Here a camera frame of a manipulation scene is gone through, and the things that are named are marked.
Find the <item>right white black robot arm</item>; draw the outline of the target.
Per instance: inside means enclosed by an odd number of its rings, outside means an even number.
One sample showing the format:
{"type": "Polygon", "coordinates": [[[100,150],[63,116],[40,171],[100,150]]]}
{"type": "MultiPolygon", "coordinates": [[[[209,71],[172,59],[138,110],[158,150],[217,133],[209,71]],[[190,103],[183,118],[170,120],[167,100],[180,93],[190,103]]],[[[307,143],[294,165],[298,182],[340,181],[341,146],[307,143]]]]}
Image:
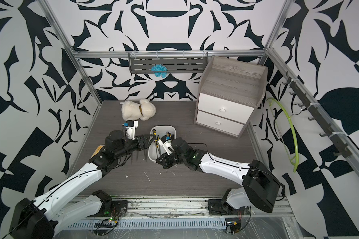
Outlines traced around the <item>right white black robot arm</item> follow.
{"type": "Polygon", "coordinates": [[[242,207],[250,206],[272,213],[278,193],[285,193],[284,185],[258,160],[242,163],[223,159],[207,150],[192,148],[181,137],[174,140],[159,138],[156,144],[164,150],[156,159],[164,169],[183,164],[192,171],[218,175],[241,186],[227,189],[221,200],[209,200],[211,214],[237,215],[242,207]]]}

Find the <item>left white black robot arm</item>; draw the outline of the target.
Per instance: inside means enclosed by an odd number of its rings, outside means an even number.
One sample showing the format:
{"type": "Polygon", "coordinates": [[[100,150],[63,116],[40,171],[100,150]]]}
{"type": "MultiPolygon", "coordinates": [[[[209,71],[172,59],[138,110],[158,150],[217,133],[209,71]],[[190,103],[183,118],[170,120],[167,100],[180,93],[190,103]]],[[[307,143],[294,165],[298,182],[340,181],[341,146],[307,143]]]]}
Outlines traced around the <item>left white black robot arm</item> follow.
{"type": "Polygon", "coordinates": [[[33,200],[25,198],[17,203],[9,235],[14,239],[52,239],[75,222],[101,210],[109,210],[112,198],[102,191],[71,206],[67,204],[111,170],[120,167],[133,152],[148,149],[156,138],[148,134],[129,139],[121,130],[110,132],[105,144],[99,146],[74,175],[33,200]]]}

